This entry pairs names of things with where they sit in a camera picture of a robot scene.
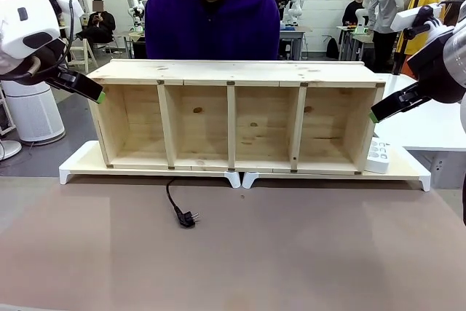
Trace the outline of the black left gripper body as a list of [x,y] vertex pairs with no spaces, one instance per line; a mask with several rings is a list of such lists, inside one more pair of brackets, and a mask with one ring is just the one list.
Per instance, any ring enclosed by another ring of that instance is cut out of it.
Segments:
[[56,39],[34,53],[40,67],[34,74],[35,82],[46,82],[56,88],[75,88],[79,73],[71,71],[66,65],[67,46]]

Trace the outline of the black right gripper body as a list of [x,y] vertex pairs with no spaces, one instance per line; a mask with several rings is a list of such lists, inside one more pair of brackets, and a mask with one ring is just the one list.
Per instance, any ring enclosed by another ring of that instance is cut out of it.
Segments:
[[417,78],[416,94],[440,103],[457,103],[463,87],[448,72],[443,61],[443,47],[425,47],[407,61]]

